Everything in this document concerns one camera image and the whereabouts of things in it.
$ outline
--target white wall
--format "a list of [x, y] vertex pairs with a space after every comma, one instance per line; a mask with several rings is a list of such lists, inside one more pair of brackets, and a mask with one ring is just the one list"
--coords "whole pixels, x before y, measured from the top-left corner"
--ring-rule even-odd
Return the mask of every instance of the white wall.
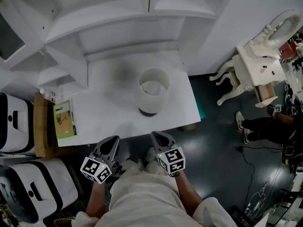
[[276, 16], [298, 8], [303, 16], [303, 0], [230, 0], [202, 46], [188, 74], [214, 73], [231, 58], [235, 46], [244, 45]]

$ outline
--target fiducial marker cube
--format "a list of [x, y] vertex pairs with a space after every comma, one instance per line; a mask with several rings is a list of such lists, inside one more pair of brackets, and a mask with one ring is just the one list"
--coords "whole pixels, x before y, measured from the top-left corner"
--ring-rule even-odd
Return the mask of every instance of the fiducial marker cube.
[[89, 157], [85, 157], [80, 171], [86, 178], [99, 184], [105, 182], [105, 180], [112, 174], [108, 165]]
[[277, 104], [277, 105], [275, 106], [275, 113], [280, 113], [281, 111], [282, 111], [282, 105]]
[[158, 154], [158, 164], [172, 174], [185, 168], [185, 156], [181, 147]]

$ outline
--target sleeve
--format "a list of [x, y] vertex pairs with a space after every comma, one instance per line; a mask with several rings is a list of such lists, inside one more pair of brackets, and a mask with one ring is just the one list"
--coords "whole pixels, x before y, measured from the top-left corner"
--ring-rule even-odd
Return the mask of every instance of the sleeve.
[[303, 130], [303, 113], [294, 116], [294, 127], [297, 130]]
[[236, 223], [216, 198], [202, 201], [193, 214], [193, 219], [205, 227], [236, 227]]
[[94, 227], [98, 221], [99, 219], [96, 217], [91, 218], [86, 213], [79, 212], [72, 227]]

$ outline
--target white table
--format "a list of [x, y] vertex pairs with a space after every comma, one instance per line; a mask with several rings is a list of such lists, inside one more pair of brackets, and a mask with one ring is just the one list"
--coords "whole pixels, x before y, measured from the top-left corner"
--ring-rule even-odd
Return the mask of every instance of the white table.
[[279, 59], [272, 62], [270, 58], [257, 58], [253, 53], [249, 53], [249, 46], [249, 44], [246, 45], [246, 49], [243, 46], [237, 46], [237, 51], [244, 62], [244, 66], [254, 86], [285, 80], [285, 74]]
[[[135, 105], [138, 76], [148, 68], [161, 68], [170, 77], [168, 101], [153, 117]], [[176, 51], [138, 53], [89, 63], [89, 89], [64, 95], [71, 99], [77, 135], [59, 139], [59, 146], [97, 143], [163, 131], [200, 121], [195, 97]]]

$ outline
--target wooden board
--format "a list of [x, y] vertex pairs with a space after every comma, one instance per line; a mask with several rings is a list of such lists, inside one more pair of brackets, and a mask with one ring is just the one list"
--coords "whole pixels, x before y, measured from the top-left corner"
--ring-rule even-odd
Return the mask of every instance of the wooden board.
[[254, 89], [259, 102], [258, 104], [255, 105], [257, 108], [265, 107], [278, 98], [275, 95], [275, 91], [271, 83], [268, 83], [267, 85], [254, 87]]
[[[75, 146], [58, 147], [53, 117], [54, 104], [45, 100], [40, 93], [35, 93], [34, 99], [34, 140], [37, 157], [57, 157], [78, 152]], [[47, 117], [47, 108], [51, 115]], [[51, 139], [48, 139], [47, 120], [51, 119]]]

